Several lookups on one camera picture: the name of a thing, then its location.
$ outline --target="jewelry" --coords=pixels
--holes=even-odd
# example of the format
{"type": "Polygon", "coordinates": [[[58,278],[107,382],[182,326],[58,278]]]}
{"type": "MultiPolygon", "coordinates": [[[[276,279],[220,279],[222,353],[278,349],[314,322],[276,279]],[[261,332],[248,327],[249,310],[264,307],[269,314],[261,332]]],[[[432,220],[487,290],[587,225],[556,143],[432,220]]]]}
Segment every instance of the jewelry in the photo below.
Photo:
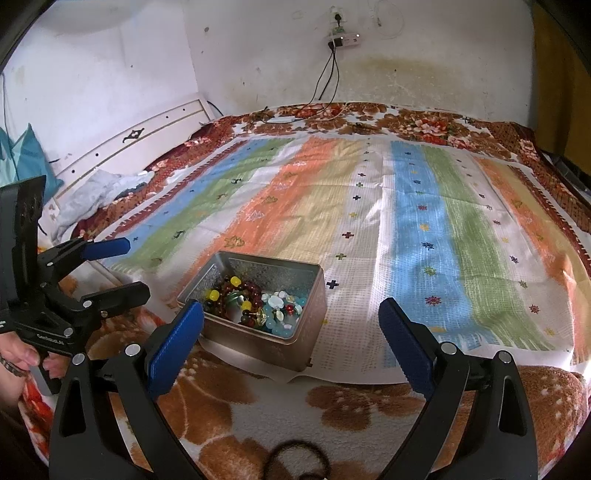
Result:
{"type": "Polygon", "coordinates": [[[6,360],[2,355],[0,355],[0,364],[4,365],[4,368],[15,377],[26,377],[29,373],[22,368],[18,368],[15,364],[6,360]]]}

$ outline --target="white cloth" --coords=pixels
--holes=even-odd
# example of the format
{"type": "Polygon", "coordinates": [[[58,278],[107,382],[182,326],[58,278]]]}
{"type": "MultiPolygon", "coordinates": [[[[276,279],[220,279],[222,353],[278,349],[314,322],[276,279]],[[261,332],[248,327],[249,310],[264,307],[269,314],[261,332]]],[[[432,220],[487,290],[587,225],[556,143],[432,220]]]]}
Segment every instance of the white cloth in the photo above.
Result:
{"type": "Polygon", "coordinates": [[[64,233],[80,220],[90,218],[99,208],[112,203],[121,192],[134,189],[141,183],[148,183],[153,177],[153,171],[141,171],[137,175],[125,176],[96,170],[82,187],[60,205],[57,225],[51,233],[51,240],[54,244],[60,243],[64,240],[64,233]]]}

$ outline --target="electrical outlet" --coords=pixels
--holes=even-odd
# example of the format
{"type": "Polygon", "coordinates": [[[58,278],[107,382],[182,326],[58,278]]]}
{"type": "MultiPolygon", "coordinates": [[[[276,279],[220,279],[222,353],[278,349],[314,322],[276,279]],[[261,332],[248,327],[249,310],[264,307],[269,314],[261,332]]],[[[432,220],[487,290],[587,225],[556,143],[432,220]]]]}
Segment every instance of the electrical outlet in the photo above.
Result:
{"type": "Polygon", "coordinates": [[[345,14],[343,13],[343,8],[342,7],[336,7],[336,6],[332,6],[330,7],[330,23],[332,24],[337,24],[337,21],[335,20],[335,15],[339,14],[340,15],[340,22],[346,22],[347,20],[345,19],[345,14]]]}

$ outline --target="screw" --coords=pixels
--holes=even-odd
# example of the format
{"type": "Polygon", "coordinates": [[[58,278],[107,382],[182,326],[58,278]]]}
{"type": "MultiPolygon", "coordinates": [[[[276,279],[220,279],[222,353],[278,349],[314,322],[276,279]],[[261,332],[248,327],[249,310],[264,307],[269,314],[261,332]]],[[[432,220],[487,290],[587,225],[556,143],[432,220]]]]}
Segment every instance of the screw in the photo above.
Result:
{"type": "Polygon", "coordinates": [[[453,343],[451,342],[443,342],[441,344],[441,351],[443,353],[446,353],[448,355],[455,355],[457,352],[457,346],[455,346],[453,343]]]}
{"type": "Polygon", "coordinates": [[[504,364],[510,364],[511,361],[513,360],[513,357],[511,356],[511,354],[505,350],[501,350],[499,351],[499,360],[501,362],[503,362],[504,364]]]}
{"type": "Polygon", "coordinates": [[[83,353],[77,353],[74,355],[74,358],[72,358],[72,363],[74,365],[80,365],[85,359],[86,357],[83,353]]]}
{"type": "Polygon", "coordinates": [[[135,356],[139,353],[142,348],[137,343],[132,343],[128,345],[125,349],[125,355],[127,356],[135,356]]]}

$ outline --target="pillow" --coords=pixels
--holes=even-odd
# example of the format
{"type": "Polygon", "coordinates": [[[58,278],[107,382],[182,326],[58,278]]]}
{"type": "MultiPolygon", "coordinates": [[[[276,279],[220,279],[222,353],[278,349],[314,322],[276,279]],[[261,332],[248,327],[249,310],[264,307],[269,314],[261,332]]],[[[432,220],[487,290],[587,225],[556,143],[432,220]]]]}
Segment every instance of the pillow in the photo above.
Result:
{"type": "Polygon", "coordinates": [[[0,128],[0,186],[43,175],[46,178],[43,195],[45,204],[57,193],[64,181],[58,180],[53,173],[31,124],[14,144],[0,128]]]}

